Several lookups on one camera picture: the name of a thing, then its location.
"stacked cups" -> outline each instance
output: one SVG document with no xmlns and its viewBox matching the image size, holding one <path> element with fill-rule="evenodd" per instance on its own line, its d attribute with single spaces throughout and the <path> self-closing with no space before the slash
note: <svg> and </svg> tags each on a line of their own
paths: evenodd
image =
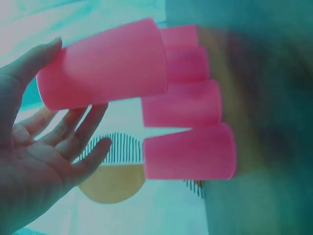
<svg viewBox="0 0 313 235">
<path fill-rule="evenodd" d="M 194 25 L 161 29 L 168 91 L 142 97 L 146 127 L 192 128 L 147 138 L 143 143 L 148 179 L 230 179 L 236 169 L 236 145 L 222 121 L 218 83 L 209 78 L 209 59 L 199 46 Z"/>
<path fill-rule="evenodd" d="M 74 109 L 141 97 L 146 127 L 190 131 L 144 140 L 150 179 L 229 179 L 236 168 L 230 127 L 221 123 L 218 83 L 194 25 L 159 29 L 151 19 L 112 28 L 61 50 L 37 74 L 44 104 Z"/>
</svg>

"palm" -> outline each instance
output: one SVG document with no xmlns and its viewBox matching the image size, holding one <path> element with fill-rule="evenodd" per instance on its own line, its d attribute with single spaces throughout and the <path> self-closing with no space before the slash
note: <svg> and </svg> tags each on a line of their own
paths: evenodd
<svg viewBox="0 0 313 235">
<path fill-rule="evenodd" d="M 17 228 L 46 212 L 68 191 L 58 173 L 59 169 L 50 167 L 49 163 L 40 159 L 42 156 L 62 159 L 53 147 L 44 144 L 21 146 L 0 153 L 0 159 L 8 158 L 2 161 L 0 171 L 4 182 L 9 183 L 1 207 L 7 206 L 6 213 L 15 218 Z M 70 170 L 70 164 L 66 161 L 62 167 Z"/>
<path fill-rule="evenodd" d="M 34 140 L 55 112 L 43 107 L 14 123 L 22 94 L 35 74 L 51 62 L 61 41 L 37 47 L 0 69 L 0 234 L 11 234 L 45 213 L 71 188 L 89 177 L 106 156 L 110 139 L 102 139 L 82 161 L 73 163 L 88 143 L 108 105 L 69 110 L 48 134 Z"/>
</svg>

